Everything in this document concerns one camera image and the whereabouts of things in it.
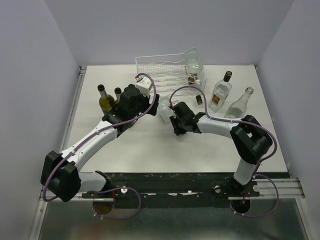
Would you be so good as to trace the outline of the round clear bottle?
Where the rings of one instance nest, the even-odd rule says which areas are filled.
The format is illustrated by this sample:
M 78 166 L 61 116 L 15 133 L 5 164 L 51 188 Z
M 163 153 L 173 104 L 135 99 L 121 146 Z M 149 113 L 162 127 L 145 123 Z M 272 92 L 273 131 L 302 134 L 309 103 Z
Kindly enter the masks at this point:
M 165 97 L 159 101 L 157 113 L 160 115 L 160 117 L 166 124 L 171 123 L 170 117 L 173 116 L 173 111 L 170 108 L 169 98 Z
M 203 73 L 204 67 L 200 59 L 200 53 L 197 48 L 190 48 L 184 53 L 186 71 L 190 76 L 197 75 L 201 76 Z

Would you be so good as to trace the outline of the clear square bottle brown label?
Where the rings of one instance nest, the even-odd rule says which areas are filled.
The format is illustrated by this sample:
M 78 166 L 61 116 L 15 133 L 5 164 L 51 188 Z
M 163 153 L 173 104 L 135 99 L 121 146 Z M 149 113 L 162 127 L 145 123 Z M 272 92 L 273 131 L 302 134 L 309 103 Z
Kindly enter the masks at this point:
M 202 87 L 202 81 L 198 78 L 197 74 L 189 76 L 187 82 L 189 86 L 194 86 L 197 88 Z

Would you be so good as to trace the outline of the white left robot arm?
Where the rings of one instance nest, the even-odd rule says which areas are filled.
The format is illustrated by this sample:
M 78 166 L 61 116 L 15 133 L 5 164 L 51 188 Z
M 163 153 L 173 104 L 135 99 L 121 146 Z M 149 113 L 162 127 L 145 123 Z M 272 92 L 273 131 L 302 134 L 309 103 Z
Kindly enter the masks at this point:
M 150 80 L 128 85 L 118 104 L 84 138 L 60 153 L 51 151 L 46 155 L 40 178 L 44 201 L 59 198 L 68 202 L 83 192 L 95 192 L 101 198 L 110 194 L 111 185 L 106 176 L 99 172 L 80 173 L 80 170 L 102 147 L 131 128 L 138 119 L 146 114 L 157 114 L 159 95 L 150 96 L 151 90 L 155 91 L 156 86 Z

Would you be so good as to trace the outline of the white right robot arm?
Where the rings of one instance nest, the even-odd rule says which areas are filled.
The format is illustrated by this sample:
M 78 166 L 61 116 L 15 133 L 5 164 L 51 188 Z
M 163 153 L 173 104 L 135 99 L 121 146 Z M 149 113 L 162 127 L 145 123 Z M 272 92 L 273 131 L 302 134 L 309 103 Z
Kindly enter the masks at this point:
M 240 156 L 240 162 L 230 183 L 230 191 L 241 196 L 248 190 L 248 183 L 257 172 L 263 156 L 272 145 L 276 145 L 272 134 L 262 127 L 252 116 L 244 118 L 210 117 L 205 112 L 194 112 L 185 102 L 170 107 L 173 111 L 170 122 L 174 133 L 184 135 L 187 132 L 214 134 L 233 140 Z

